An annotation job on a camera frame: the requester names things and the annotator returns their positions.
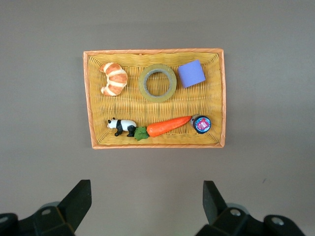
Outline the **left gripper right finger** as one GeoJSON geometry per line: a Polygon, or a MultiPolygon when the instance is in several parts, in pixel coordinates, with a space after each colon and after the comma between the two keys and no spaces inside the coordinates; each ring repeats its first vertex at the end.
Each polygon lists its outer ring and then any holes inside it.
{"type": "Polygon", "coordinates": [[[213,181],[203,182],[203,208],[208,220],[195,236],[306,236],[289,218],[267,215],[258,221],[236,206],[228,206],[213,181]]]}

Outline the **yellowish clear tape roll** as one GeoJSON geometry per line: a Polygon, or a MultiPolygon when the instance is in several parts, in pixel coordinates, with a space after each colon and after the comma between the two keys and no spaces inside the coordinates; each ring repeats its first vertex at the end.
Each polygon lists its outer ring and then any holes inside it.
{"type": "Polygon", "coordinates": [[[141,95],[150,102],[160,103],[168,100],[174,93],[177,87],[177,78],[175,72],[167,65],[164,64],[153,64],[146,67],[140,74],[138,79],[138,88],[141,95]],[[147,88],[148,78],[155,74],[162,73],[167,76],[169,80],[169,86],[166,93],[160,96],[153,95],[149,93],[147,88]]]}

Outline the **small jar with black lid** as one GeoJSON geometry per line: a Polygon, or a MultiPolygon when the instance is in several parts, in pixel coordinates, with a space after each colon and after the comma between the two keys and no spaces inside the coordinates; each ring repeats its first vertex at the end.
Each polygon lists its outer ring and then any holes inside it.
{"type": "Polygon", "coordinates": [[[190,119],[190,124],[198,134],[205,134],[211,128],[211,121],[207,116],[194,115],[190,119]]]}

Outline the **toy carrot with green leaf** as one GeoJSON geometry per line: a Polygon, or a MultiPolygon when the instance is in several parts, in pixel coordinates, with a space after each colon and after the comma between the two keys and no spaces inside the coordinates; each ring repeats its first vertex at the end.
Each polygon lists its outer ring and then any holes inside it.
{"type": "Polygon", "coordinates": [[[140,141],[149,137],[157,137],[163,135],[179,127],[182,127],[183,125],[188,123],[191,118],[192,116],[185,116],[152,123],[147,127],[137,127],[134,133],[134,138],[137,141],[140,141]]]}

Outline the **toy panda figurine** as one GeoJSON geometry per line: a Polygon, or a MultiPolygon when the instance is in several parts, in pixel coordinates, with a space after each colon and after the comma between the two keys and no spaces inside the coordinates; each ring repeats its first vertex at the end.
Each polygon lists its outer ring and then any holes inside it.
{"type": "Polygon", "coordinates": [[[123,132],[128,132],[128,137],[134,137],[137,124],[132,120],[112,118],[108,120],[107,127],[116,129],[115,137],[120,136],[123,132]]]}

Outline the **purple cylinder block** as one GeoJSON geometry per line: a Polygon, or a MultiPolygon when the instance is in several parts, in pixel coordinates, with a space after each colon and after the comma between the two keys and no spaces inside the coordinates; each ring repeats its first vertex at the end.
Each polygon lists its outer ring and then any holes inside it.
{"type": "Polygon", "coordinates": [[[199,60],[194,60],[187,64],[181,65],[178,68],[178,74],[184,88],[188,88],[206,81],[205,74],[199,60]]]}

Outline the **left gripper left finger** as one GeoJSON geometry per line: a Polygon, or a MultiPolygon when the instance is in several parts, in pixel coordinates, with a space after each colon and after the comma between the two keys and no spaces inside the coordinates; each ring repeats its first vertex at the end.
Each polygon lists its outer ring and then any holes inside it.
{"type": "Polygon", "coordinates": [[[60,202],[46,204],[25,219],[0,214],[0,236],[76,236],[91,205],[91,181],[81,180],[60,202]]]}

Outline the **yellow wicker basket orange rim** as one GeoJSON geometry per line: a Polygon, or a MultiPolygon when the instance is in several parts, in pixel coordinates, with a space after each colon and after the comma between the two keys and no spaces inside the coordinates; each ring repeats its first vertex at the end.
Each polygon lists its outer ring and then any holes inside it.
{"type": "Polygon", "coordinates": [[[106,148],[221,148],[225,145],[226,85],[223,49],[139,49],[99,50],[83,53],[84,80],[91,142],[94,149],[106,148]],[[189,88],[181,83],[172,97],[161,103],[145,99],[138,89],[138,77],[152,64],[165,64],[177,71],[179,66],[199,60],[206,80],[189,88]],[[128,84],[118,96],[105,96],[100,89],[106,76],[100,67],[118,63],[128,74],[128,84]],[[137,141],[126,134],[115,136],[107,127],[109,119],[130,119],[138,126],[177,117],[205,115],[212,123],[205,134],[190,124],[169,133],[137,141]]]}

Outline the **toy croissant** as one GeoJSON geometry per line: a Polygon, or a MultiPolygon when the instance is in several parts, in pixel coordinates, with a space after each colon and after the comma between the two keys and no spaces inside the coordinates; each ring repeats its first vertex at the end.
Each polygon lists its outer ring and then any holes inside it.
{"type": "Polygon", "coordinates": [[[127,73],[115,62],[103,64],[99,70],[106,75],[106,86],[101,88],[101,93],[106,96],[119,95],[127,85],[127,73]]]}

